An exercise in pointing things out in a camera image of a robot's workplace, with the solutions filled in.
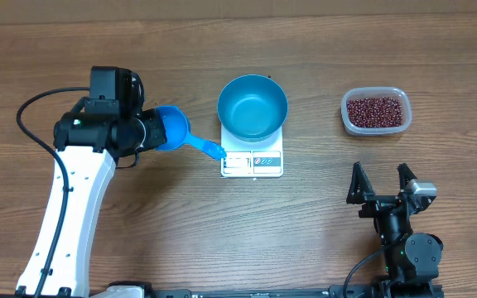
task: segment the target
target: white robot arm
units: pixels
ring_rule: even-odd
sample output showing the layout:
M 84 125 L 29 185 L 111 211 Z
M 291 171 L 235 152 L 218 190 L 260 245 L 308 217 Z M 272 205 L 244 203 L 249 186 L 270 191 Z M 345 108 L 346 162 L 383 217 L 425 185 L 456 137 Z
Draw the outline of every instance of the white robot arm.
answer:
M 92 147 L 68 146 L 58 155 L 68 171 L 72 191 L 51 270 L 41 294 L 56 296 L 60 288 L 69 288 L 71 296 L 87 297 L 89 256 L 104 192 L 115 172 L 115 161 L 106 150 L 94 152 Z M 24 286 L 26 295 L 34 295 L 40 280 L 60 213 L 62 189 L 60 167 L 55 162 L 51 197 L 40 236 L 17 283 L 17 290 Z

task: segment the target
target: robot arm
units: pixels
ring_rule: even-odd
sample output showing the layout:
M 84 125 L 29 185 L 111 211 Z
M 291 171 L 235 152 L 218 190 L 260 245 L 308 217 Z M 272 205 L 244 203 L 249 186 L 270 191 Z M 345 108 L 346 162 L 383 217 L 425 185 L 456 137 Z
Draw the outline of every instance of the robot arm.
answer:
M 359 162 L 353 166 L 347 203 L 361 204 L 359 217 L 373 219 L 388 273 L 373 279 L 368 296 L 442 298 L 441 287 L 432 280 L 439 276 L 443 243 L 435 235 L 414 233 L 409 221 L 410 215 L 426 210 L 436 199 L 437 188 L 416 178 L 406 164 L 398 166 L 398 177 L 397 195 L 376 195 L 364 168 Z M 342 289 L 346 297 L 351 275 Z
M 118 159 L 134 155 L 137 162 L 139 152 L 166 142 L 159 112 L 142 111 L 143 103 L 144 89 L 137 74 L 117 67 L 92 68 L 89 97 L 65 113 L 54 129 L 56 154 L 69 177 L 60 236 L 53 240 L 64 194 L 63 175 L 56 162 L 40 235 L 15 296 L 89 295 L 91 246 Z M 55 251 L 47 271 L 44 267 L 53 242 Z M 42 274 L 45 284 L 40 282 Z
M 89 257 L 104 191 L 115 172 L 115 161 L 104 150 L 67 146 L 58 152 L 70 174 L 69 202 L 65 222 L 51 263 L 51 270 L 41 294 L 56 296 L 59 292 L 76 297 L 89 294 Z M 17 291 L 34 295 L 49 251 L 56 221 L 60 214 L 63 181 L 58 165 L 46 215 L 31 259 L 17 283 Z

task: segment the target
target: scale label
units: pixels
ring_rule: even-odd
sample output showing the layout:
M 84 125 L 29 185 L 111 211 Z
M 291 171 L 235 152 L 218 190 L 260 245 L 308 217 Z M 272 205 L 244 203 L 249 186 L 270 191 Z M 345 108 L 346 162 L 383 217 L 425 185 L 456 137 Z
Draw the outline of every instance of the scale label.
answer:
M 281 166 L 281 157 L 254 157 L 253 166 Z
M 276 174 L 282 172 L 281 152 L 279 151 L 254 151 L 253 173 Z

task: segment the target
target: wood grain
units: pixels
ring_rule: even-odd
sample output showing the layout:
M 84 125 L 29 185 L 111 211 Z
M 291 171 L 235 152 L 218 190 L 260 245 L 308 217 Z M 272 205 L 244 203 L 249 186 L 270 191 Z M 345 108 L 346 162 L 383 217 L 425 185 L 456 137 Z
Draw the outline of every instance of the wood grain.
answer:
M 0 26 L 0 293 L 31 256 L 53 169 L 15 113 L 45 90 L 88 85 L 92 65 L 137 71 L 145 108 L 178 105 L 193 132 L 217 142 L 216 101 L 232 78 L 271 75 L 290 103 L 281 179 L 220 179 L 190 148 L 118 171 L 99 216 L 93 290 L 123 279 L 193 290 L 340 284 L 378 248 L 371 221 L 345 203 L 362 161 L 379 194 L 398 190 L 401 162 L 436 183 L 436 202 L 412 226 L 445 243 L 437 282 L 447 297 L 477 296 L 477 14 Z M 342 96 L 376 85 L 407 92 L 412 125 L 348 136 Z M 34 103 L 25 124 L 50 142 L 80 95 Z M 382 268 L 371 262 L 354 282 Z
M 0 25 L 477 12 L 477 0 L 0 0 Z

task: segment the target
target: blue bowl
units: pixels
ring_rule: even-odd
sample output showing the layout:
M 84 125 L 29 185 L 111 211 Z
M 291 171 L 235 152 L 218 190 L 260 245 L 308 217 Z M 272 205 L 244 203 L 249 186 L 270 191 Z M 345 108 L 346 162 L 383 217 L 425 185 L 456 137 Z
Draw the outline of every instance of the blue bowl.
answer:
M 224 87 L 217 112 L 222 125 L 238 139 L 258 142 L 270 137 L 287 120 L 288 100 L 272 79 L 247 74 Z

